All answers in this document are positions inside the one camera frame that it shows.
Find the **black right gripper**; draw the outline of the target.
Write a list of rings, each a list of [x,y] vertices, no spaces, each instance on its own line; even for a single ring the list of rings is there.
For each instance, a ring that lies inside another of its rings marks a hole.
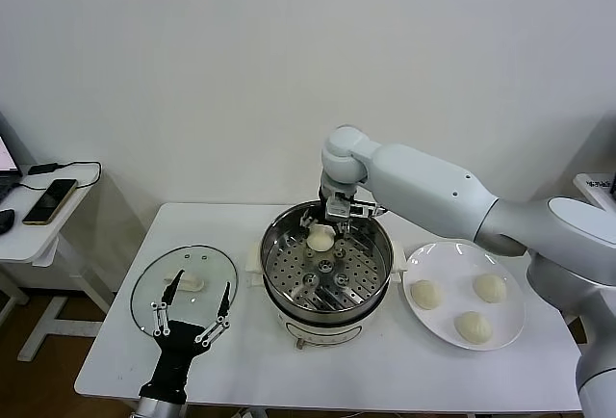
[[[350,233],[346,200],[336,197],[336,194],[327,194],[323,188],[319,189],[319,200],[317,216],[311,210],[306,210],[300,217],[299,226],[309,230],[314,223],[319,221],[321,224],[334,228],[335,241],[345,240]]]

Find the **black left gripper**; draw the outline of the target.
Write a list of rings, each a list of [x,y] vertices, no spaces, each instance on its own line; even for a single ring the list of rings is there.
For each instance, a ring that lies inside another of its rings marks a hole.
[[[182,321],[168,320],[168,308],[177,293],[184,270],[180,270],[163,292],[160,302],[150,306],[153,315],[153,336],[160,356],[152,378],[141,387],[140,396],[166,403],[184,403],[185,386],[193,359],[208,351],[224,331],[230,328],[231,283],[227,282],[215,320],[206,328]]]

